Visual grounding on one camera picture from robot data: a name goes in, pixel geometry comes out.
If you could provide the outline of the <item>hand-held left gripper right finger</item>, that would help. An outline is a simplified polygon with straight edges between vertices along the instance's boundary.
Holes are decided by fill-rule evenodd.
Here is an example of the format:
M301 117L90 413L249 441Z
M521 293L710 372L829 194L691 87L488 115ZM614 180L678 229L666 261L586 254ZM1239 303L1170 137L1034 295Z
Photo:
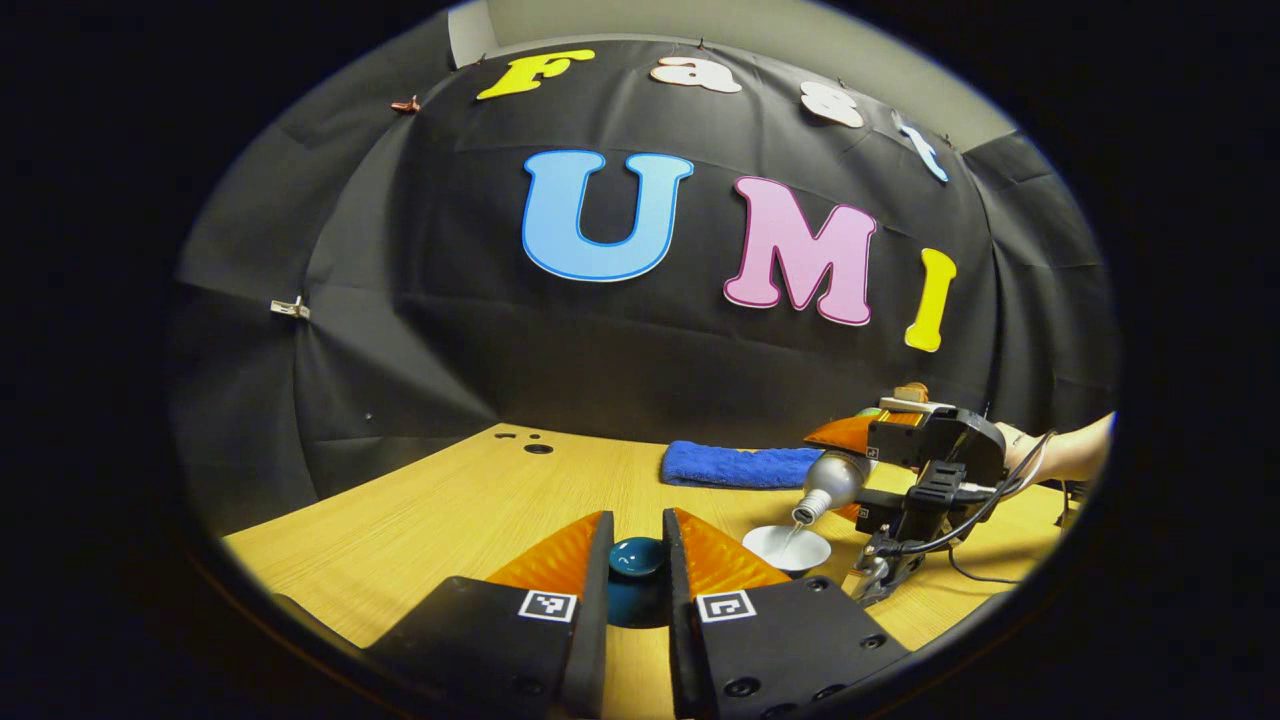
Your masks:
M828 577L792 579L682 509L663 512L680 719L815 719L908 656Z

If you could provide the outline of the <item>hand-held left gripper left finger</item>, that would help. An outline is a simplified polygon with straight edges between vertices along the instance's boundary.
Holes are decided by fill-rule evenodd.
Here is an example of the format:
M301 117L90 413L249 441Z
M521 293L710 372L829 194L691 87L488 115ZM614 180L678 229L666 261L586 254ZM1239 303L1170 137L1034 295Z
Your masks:
M436 717L598 719L613 541L612 512L593 512L486 579L449 577L366 655Z

